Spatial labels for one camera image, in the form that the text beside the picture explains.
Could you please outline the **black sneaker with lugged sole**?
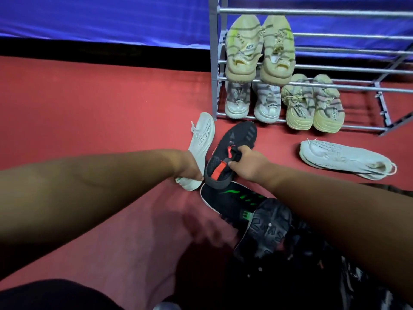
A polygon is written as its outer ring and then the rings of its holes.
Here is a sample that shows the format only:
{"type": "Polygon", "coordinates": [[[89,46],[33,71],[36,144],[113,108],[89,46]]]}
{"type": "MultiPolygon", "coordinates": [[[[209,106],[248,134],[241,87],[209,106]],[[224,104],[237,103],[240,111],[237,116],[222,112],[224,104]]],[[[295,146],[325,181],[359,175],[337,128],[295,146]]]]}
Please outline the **black sneaker with lugged sole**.
{"type": "Polygon", "coordinates": [[[234,250],[242,263],[274,254],[292,226],[293,213],[278,199],[267,198],[254,211],[234,250]]]}

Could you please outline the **person's right forearm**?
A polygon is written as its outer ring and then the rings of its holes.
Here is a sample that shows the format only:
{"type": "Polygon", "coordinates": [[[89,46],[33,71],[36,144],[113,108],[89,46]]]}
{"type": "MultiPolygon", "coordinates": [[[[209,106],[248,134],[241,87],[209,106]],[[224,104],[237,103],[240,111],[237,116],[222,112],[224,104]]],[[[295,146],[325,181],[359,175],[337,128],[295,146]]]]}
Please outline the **person's right forearm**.
{"type": "Polygon", "coordinates": [[[413,306],[413,198],[272,163],[254,181],[413,306]]]}

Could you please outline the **person's left forearm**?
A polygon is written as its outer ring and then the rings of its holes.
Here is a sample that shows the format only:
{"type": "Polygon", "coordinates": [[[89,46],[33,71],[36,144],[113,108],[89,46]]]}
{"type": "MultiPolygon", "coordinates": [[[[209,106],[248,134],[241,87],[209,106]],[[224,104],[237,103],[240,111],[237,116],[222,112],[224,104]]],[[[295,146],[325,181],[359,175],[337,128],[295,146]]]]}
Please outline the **person's left forearm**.
{"type": "Polygon", "coordinates": [[[178,176],[188,154],[90,155],[0,171],[0,281],[178,176]]]}

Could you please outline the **black sneaker with green stripes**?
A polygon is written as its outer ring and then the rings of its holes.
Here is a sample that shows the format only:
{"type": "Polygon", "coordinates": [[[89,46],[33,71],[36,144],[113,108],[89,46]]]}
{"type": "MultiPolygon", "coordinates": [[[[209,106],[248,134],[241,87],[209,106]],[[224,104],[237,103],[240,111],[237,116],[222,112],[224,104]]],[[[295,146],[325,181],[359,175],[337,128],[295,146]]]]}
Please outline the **black sneaker with green stripes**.
{"type": "Polygon", "coordinates": [[[214,189],[204,183],[200,188],[200,196],[221,219],[241,233],[247,230],[255,210],[267,199],[234,181],[224,189],[214,189]]]}

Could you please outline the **grey metal shoe rack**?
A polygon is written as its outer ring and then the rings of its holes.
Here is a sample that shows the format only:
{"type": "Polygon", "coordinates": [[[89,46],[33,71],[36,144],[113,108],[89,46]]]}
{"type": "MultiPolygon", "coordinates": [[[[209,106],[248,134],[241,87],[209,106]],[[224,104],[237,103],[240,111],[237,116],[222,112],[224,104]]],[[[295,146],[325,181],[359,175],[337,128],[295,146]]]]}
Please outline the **grey metal shoe rack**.
{"type": "MultiPolygon", "coordinates": [[[[209,40],[212,82],[212,114],[217,117],[225,114],[226,34],[240,15],[256,15],[261,26],[269,15],[276,16],[337,16],[368,17],[387,19],[413,19],[413,11],[375,10],[332,10],[332,9],[279,9],[279,8],[237,8],[229,7],[228,0],[209,0],[209,40]]],[[[369,36],[348,34],[295,33],[295,36],[351,37],[363,39],[413,40],[413,36],[369,36]]],[[[383,81],[391,76],[413,80],[413,42],[403,50],[349,49],[343,47],[297,46],[295,44],[296,65],[288,85],[301,85],[336,88],[338,91],[372,92],[380,107],[383,119],[381,126],[346,125],[341,129],[366,130],[388,134],[402,125],[413,122],[413,111],[393,121],[390,118],[385,94],[401,93],[413,97],[413,88],[387,88],[383,81]]],[[[256,67],[256,77],[251,82],[264,83],[260,78],[262,56],[256,67]]],[[[254,108],[257,96],[251,85],[250,111],[246,118],[256,119],[254,108]]],[[[276,123],[286,123],[286,106],[281,101],[280,117],[276,123]]]]}

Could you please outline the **yellow-green striped sneaker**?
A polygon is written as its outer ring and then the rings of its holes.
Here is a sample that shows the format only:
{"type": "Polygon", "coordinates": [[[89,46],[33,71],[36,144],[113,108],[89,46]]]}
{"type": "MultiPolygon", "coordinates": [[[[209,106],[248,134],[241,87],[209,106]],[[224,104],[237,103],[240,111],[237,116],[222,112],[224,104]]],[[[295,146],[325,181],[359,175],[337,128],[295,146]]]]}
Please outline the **yellow-green striped sneaker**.
{"type": "Polygon", "coordinates": [[[296,65],[291,26],[285,16],[270,15],[264,21],[262,31],[264,58],[260,78],[270,85],[288,85],[296,65]]]}
{"type": "Polygon", "coordinates": [[[240,15],[225,38],[225,76],[229,81],[250,83],[255,79],[263,44],[263,32],[257,16],[240,15]]]}

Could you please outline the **white knit sneaker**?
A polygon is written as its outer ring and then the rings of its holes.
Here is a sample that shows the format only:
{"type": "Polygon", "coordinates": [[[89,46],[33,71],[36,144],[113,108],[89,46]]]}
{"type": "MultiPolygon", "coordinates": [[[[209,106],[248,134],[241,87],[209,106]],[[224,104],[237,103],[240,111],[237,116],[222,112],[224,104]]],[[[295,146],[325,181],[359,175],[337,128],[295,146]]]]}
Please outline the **white knit sneaker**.
{"type": "Polygon", "coordinates": [[[300,143],[299,156],[314,168],[353,173],[379,181],[397,173],[397,165],[379,153],[322,140],[307,139],[300,143]]]}
{"type": "Polygon", "coordinates": [[[203,174],[206,166],[206,155],[215,135],[215,123],[213,117],[202,112],[196,124],[191,122],[191,139],[188,151],[193,155],[200,172],[203,174]]]}

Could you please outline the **blue fabric backdrop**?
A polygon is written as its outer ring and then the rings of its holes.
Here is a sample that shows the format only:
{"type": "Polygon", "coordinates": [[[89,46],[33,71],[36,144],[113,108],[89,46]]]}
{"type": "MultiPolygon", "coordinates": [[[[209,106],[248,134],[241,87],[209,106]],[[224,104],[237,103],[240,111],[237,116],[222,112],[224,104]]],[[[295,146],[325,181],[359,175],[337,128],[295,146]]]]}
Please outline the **blue fabric backdrop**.
{"type": "MultiPolygon", "coordinates": [[[[413,0],[228,0],[229,7],[413,11],[413,0]]],[[[286,16],[295,33],[413,36],[413,19],[286,16]]],[[[208,0],[0,0],[0,37],[209,50],[208,0]]],[[[413,40],[295,36],[297,46],[403,50],[413,40]]]]}

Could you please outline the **grey-white striped sneaker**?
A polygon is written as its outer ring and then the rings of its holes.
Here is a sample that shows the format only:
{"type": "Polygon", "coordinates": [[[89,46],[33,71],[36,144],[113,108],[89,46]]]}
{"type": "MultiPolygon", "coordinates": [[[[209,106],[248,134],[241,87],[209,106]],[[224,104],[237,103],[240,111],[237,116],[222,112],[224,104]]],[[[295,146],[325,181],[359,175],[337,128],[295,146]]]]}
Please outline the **grey-white striped sneaker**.
{"type": "Polygon", "coordinates": [[[225,82],[225,114],[230,119],[246,118],[250,111],[251,82],[225,82]]]}
{"type": "Polygon", "coordinates": [[[253,82],[252,89],[257,96],[254,108],[255,118],[265,124],[276,123],[281,112],[281,88],[253,82]]]}

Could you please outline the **beige striped sneaker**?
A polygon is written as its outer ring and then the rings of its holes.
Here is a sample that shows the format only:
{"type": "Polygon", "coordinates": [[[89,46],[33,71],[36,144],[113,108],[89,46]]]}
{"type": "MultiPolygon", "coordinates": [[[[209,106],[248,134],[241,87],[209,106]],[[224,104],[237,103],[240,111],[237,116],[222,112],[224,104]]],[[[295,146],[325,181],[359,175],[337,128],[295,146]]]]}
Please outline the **beige striped sneaker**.
{"type": "Polygon", "coordinates": [[[309,130],[316,109],[313,87],[286,85],[281,88],[281,100],[286,106],[286,124],[294,130],[309,130]]]}
{"type": "Polygon", "coordinates": [[[343,126],[345,118],[338,89],[315,87],[313,96],[316,105],[313,126],[323,133],[337,133],[343,126]]]}

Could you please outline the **person's left hand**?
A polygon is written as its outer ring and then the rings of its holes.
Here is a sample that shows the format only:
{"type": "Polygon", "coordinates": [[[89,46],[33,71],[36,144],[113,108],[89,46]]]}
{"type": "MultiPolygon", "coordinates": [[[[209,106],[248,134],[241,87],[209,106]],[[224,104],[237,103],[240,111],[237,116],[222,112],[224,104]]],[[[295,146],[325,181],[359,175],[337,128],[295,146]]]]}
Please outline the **person's left hand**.
{"type": "Polygon", "coordinates": [[[179,150],[177,157],[173,160],[174,163],[174,177],[190,179],[190,165],[197,163],[193,154],[190,151],[179,150]]]}

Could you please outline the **person's black trousers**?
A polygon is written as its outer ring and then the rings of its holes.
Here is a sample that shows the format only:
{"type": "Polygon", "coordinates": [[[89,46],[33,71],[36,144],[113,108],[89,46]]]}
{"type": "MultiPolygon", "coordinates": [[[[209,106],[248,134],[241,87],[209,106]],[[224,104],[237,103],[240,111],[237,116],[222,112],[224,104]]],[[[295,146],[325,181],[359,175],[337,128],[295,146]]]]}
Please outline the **person's black trousers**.
{"type": "Polygon", "coordinates": [[[48,279],[0,291],[0,310],[124,309],[91,287],[65,279],[48,279]]]}

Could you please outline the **black sneaker with orange lining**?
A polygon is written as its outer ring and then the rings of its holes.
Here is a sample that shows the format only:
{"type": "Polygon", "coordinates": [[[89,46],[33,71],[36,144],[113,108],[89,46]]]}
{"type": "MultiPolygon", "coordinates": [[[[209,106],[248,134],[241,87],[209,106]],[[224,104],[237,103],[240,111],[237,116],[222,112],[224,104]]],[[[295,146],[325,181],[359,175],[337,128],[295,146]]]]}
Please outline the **black sneaker with orange lining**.
{"type": "Polygon", "coordinates": [[[229,162],[240,161],[242,153],[238,148],[248,146],[253,149],[256,138],[257,127],[252,121],[243,121],[229,129],[221,138],[205,167],[205,184],[216,190],[228,187],[236,176],[236,172],[229,167],[229,162]]]}

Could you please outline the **person's right hand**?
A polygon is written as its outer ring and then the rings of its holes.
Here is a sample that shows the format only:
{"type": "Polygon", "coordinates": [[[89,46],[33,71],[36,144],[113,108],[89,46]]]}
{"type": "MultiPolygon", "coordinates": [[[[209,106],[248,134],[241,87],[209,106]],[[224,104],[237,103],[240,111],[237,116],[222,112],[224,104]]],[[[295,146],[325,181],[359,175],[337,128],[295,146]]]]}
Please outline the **person's right hand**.
{"type": "Polygon", "coordinates": [[[234,171],[241,178],[254,182],[261,183],[265,177],[266,169],[271,166],[271,162],[260,152],[255,151],[247,145],[242,145],[238,148],[241,153],[241,158],[245,162],[243,171],[234,171]]]}

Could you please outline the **black patterned garment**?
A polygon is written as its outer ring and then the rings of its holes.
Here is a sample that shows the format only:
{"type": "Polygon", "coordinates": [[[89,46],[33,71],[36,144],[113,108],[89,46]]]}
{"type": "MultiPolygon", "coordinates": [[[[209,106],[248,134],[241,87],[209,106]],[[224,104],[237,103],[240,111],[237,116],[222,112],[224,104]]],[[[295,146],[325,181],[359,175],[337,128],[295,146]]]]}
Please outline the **black patterned garment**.
{"type": "Polygon", "coordinates": [[[345,257],[295,213],[290,230],[274,254],[248,263],[233,255],[224,308],[413,310],[412,305],[345,257]]]}

